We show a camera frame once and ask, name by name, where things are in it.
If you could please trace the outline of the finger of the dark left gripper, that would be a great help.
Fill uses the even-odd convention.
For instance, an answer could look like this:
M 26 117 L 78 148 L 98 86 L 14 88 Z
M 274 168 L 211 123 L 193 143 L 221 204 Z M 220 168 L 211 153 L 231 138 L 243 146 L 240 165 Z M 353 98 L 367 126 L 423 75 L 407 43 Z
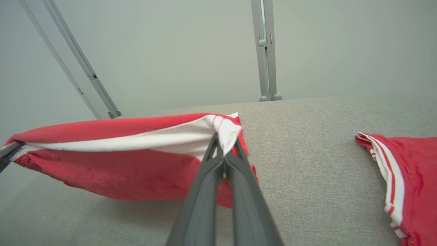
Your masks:
M 5 170 L 6 167 L 11 162 L 11 158 L 14 154 L 16 154 L 22 147 L 24 146 L 24 142 L 14 141 L 13 143 L 4 146 L 0 150 L 0 173 Z

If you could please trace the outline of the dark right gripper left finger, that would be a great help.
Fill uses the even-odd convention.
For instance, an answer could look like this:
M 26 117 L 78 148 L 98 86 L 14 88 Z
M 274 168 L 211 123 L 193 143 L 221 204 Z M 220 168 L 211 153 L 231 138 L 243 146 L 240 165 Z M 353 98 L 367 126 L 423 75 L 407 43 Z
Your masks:
M 192 182 L 167 246 L 214 246 L 217 188 L 223 182 L 224 154 L 214 133 Z

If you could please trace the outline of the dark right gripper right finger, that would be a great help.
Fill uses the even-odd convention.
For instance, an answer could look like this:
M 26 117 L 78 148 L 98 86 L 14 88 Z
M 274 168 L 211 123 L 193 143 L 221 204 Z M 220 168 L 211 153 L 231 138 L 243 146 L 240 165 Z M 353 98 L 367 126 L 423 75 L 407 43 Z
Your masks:
M 225 156 L 226 180 L 232 190 L 235 246 L 283 246 L 283 240 L 239 140 L 236 155 Z

